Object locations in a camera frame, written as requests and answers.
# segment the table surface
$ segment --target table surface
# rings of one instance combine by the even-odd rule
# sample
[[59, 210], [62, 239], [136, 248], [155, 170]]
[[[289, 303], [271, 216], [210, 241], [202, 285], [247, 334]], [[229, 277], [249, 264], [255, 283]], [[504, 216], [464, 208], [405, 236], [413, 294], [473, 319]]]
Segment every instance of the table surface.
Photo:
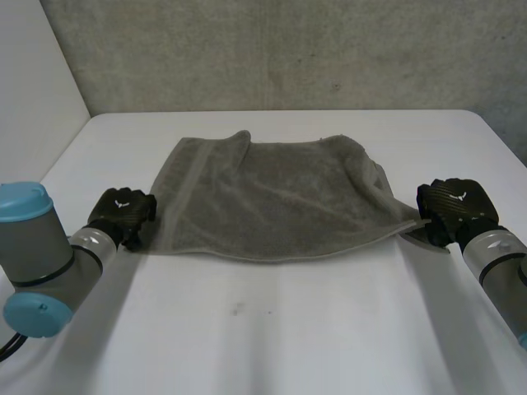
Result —
[[[414, 207], [420, 184], [476, 179], [527, 240], [527, 169], [466, 111], [101, 115], [43, 184], [72, 234], [107, 188], [148, 191], [180, 138], [241, 129], [254, 142], [345, 134]], [[278, 265], [120, 252], [66, 330], [30, 339], [0, 366], [0, 393], [525, 393], [527, 352], [451, 251], [397, 236]], [[0, 300], [11, 292], [3, 276]], [[0, 323], [0, 343], [10, 336]]]

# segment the gray wall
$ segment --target gray wall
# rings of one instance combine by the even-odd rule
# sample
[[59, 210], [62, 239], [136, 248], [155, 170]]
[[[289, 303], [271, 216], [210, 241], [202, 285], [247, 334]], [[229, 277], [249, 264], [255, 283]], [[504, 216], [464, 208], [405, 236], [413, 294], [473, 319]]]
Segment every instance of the gray wall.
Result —
[[41, 0], [93, 115], [469, 109], [527, 163], [526, 0]]

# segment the light blue cap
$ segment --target light blue cap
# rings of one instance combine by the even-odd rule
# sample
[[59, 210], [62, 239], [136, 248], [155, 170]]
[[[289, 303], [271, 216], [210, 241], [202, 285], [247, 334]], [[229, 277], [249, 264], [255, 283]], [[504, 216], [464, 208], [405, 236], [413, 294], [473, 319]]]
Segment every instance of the light blue cap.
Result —
[[39, 183], [0, 185], [0, 222], [26, 221], [53, 208], [53, 200]]
[[28, 337], [52, 337], [72, 320], [73, 312], [60, 300], [37, 292], [17, 292], [3, 307], [7, 324]]
[[527, 332], [518, 337], [518, 342], [520, 342], [520, 346], [524, 347], [527, 350]]

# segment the gray towel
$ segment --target gray towel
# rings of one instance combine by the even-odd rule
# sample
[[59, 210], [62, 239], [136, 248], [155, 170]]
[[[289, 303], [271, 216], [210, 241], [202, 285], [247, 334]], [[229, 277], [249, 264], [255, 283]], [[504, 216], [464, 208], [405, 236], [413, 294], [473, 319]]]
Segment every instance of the gray towel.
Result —
[[316, 258], [422, 225], [385, 172], [349, 137], [252, 143], [183, 138], [152, 186], [150, 253], [214, 253], [252, 261]]

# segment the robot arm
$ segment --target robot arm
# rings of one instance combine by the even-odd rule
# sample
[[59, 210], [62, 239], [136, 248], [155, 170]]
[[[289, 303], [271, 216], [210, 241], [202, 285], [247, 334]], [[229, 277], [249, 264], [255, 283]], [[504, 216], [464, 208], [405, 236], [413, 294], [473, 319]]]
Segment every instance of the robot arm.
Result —
[[3, 316], [23, 337], [52, 337], [72, 319], [120, 244], [140, 246], [156, 199], [129, 188], [109, 189], [88, 225], [71, 238], [38, 183], [0, 186], [0, 265], [15, 288]]
[[520, 344], [527, 350], [527, 247], [499, 217], [481, 185], [469, 179], [435, 180], [417, 189], [428, 240], [438, 247], [457, 243]]

